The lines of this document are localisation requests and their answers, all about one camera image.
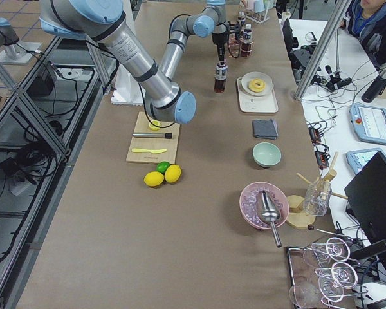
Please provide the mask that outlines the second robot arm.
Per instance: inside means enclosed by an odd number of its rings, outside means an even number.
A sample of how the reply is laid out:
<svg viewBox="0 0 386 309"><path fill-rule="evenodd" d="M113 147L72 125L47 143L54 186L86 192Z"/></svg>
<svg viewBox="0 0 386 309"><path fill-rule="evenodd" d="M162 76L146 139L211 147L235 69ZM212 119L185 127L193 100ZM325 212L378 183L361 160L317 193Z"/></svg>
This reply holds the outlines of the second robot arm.
<svg viewBox="0 0 386 309"><path fill-rule="evenodd" d="M0 62L11 65L26 65L41 48L39 42L24 42L16 34L10 22L0 17Z"/></svg>

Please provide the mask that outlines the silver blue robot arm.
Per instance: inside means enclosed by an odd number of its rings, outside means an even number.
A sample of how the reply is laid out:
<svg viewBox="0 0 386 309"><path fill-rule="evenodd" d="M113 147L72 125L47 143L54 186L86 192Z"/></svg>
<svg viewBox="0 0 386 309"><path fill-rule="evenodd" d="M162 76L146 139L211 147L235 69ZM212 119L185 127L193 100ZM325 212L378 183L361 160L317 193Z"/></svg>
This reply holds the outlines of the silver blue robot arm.
<svg viewBox="0 0 386 309"><path fill-rule="evenodd" d="M42 29L55 36L103 44L145 90L147 114L159 121L186 124L196 112L196 99L173 81L191 35L212 36L220 61L228 35L225 1L207 1L200 14L177 18L160 64L145 50L126 23L122 1L41 1Z"/></svg>

